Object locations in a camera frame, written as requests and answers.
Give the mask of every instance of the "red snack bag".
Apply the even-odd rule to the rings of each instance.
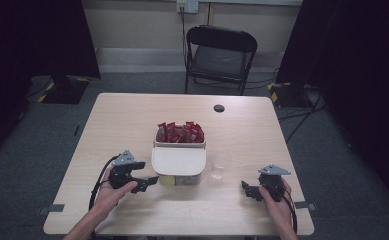
[[[157,134],[159,135],[159,142],[166,142],[167,141],[167,127],[166,122],[160,123],[159,130],[157,131]]]
[[[183,126],[181,125],[176,125],[175,126],[175,131],[176,133],[178,133],[178,139],[177,139],[177,143],[184,143],[185,142],[185,131],[183,129]]]
[[[176,136],[177,133],[175,133],[175,122],[168,123],[166,125],[167,129],[167,142],[176,142]]]
[[[182,131],[184,132],[184,142],[190,142],[190,139],[191,139],[191,126],[190,125],[187,125],[185,124],[184,126],[182,126]]]
[[[201,129],[201,126],[198,124],[191,125],[192,134],[195,135],[192,140],[193,143],[202,143],[204,142],[204,132]]]

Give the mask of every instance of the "wall outlet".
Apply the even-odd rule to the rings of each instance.
[[[188,12],[187,1],[177,0],[176,1],[176,12]]]

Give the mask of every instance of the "human hand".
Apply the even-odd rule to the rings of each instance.
[[[107,218],[108,214],[118,204],[119,200],[138,185],[137,182],[131,181],[121,188],[113,189],[108,181],[111,169],[112,168],[108,168],[104,174],[97,199],[93,206],[93,209],[95,208],[97,211],[104,214],[104,219]]]
[[[132,181],[119,189],[113,189],[108,181],[110,171],[111,168],[108,168],[104,174],[94,206],[70,230],[64,240],[88,239],[90,233],[107,218],[119,200],[137,186],[138,183]]]
[[[286,190],[284,192],[284,196],[287,199],[291,199],[291,187],[288,185],[284,178],[282,178],[282,182]],[[291,209],[287,202],[282,200],[280,202],[275,202],[271,197],[269,191],[262,186],[259,187],[259,192],[263,197],[265,206],[268,209],[269,216],[272,218],[276,230],[280,235],[280,238],[282,240],[297,239],[297,235],[293,230],[293,225],[291,221]]]

